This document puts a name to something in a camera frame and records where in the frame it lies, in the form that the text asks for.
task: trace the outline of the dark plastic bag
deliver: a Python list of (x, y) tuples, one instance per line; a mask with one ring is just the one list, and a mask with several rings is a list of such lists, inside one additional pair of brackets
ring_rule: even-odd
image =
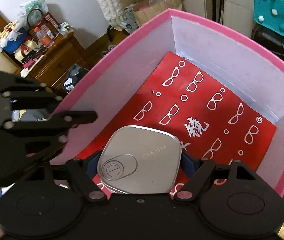
[(82, 68), (81, 66), (74, 64), (68, 71), (66, 78), (63, 82), (62, 89), (66, 92), (70, 92), (75, 85), (83, 78), (86, 73), (88, 73), (88, 70), (85, 68)]

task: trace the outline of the wooden floor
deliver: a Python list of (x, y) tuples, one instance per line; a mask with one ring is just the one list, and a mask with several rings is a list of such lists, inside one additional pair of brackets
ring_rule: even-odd
[(112, 42), (110, 42), (108, 36), (104, 34), (86, 49), (86, 60), (90, 63), (91, 67), (101, 60), (101, 52), (107, 50), (109, 45), (117, 45), (129, 35), (126, 30), (119, 32), (114, 29), (110, 30), (110, 34), (113, 38)]

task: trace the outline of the pink box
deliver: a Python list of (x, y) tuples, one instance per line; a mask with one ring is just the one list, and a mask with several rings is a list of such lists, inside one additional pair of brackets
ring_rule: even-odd
[(284, 62), (236, 31), (168, 9), (117, 45), (79, 82), (55, 112), (94, 110), (98, 119), (71, 129), (65, 163), (83, 150), (135, 94), (168, 51), (185, 57), (277, 126), (257, 173), (284, 194)]

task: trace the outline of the white tiled wall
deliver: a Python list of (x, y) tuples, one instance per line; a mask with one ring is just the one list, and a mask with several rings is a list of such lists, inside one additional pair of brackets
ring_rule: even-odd
[(223, 24), (250, 37), (255, 24), (254, 0), (224, 0)]

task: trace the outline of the plastic bottle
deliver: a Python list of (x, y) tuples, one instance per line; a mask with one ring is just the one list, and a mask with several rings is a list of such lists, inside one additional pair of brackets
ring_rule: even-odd
[(36, 32), (36, 36), (38, 38), (38, 40), (45, 46), (45, 47), (51, 47), (53, 45), (53, 40), (50, 38), (49, 35), (47, 35), (43, 30), (39, 29), (38, 27), (36, 27), (34, 29), (34, 31)]

